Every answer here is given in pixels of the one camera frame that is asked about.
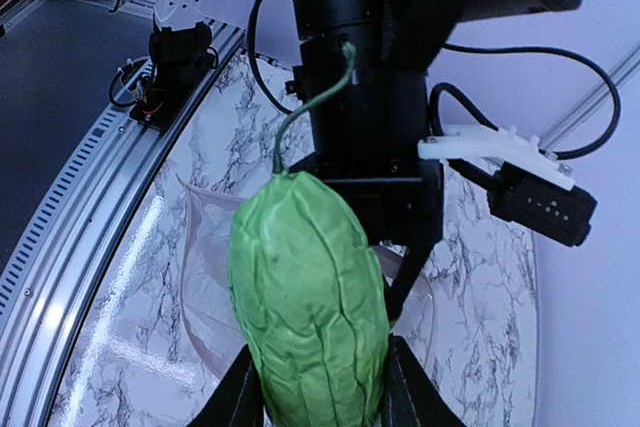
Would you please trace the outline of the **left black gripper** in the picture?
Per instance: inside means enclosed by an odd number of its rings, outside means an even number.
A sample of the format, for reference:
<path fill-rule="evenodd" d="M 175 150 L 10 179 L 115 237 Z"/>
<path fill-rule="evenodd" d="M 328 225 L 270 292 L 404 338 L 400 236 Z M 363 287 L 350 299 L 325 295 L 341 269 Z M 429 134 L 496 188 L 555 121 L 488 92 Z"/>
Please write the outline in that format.
<path fill-rule="evenodd" d="M 308 172 L 351 207 L 372 244 L 382 248 L 384 299 L 390 323 L 401 316 L 433 245 L 443 237 L 443 168 L 418 156 L 426 138 L 427 90 L 422 71 L 389 68 L 359 50 L 350 83 L 310 112 L 314 150 L 290 166 Z"/>

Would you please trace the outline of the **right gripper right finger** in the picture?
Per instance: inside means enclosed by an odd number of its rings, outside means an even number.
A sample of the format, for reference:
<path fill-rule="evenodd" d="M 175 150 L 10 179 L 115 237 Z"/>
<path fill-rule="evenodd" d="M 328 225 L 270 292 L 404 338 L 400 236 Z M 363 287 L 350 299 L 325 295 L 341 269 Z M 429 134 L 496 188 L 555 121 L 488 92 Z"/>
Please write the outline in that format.
<path fill-rule="evenodd" d="M 404 338 L 391 334 L 385 366 L 382 425 L 462 427 Z"/>

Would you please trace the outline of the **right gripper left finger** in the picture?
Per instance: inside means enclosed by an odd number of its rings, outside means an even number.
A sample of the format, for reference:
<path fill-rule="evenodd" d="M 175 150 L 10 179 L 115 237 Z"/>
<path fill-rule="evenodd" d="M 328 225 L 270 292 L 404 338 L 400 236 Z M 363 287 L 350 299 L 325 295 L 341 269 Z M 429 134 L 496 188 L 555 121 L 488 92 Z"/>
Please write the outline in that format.
<path fill-rule="evenodd" d="M 259 375 L 245 345 L 202 410 L 187 427 L 262 427 Z"/>

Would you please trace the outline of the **green toy bitter gourd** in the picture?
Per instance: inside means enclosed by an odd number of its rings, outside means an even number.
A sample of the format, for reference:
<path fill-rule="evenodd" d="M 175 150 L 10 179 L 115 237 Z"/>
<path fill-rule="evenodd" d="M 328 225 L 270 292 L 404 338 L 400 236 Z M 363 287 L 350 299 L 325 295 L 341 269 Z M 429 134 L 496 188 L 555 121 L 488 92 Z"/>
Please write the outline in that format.
<path fill-rule="evenodd" d="M 276 426 L 369 426 L 390 333 L 380 261 L 349 205 L 273 158 L 232 219 L 234 313 Z"/>

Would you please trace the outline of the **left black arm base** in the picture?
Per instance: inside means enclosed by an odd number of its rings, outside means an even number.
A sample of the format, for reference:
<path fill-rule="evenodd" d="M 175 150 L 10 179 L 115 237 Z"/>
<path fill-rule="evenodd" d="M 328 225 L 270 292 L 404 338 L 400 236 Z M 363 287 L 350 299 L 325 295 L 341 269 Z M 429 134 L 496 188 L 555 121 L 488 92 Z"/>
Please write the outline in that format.
<path fill-rule="evenodd" d="M 211 42 L 211 29 L 203 21 L 177 31 L 154 27 L 148 43 L 151 73 L 136 81 L 132 100 L 120 102 L 114 88 L 134 66 L 119 68 L 109 86 L 109 101 L 117 108 L 129 108 L 133 120 L 164 133 L 204 76 L 219 66 Z"/>

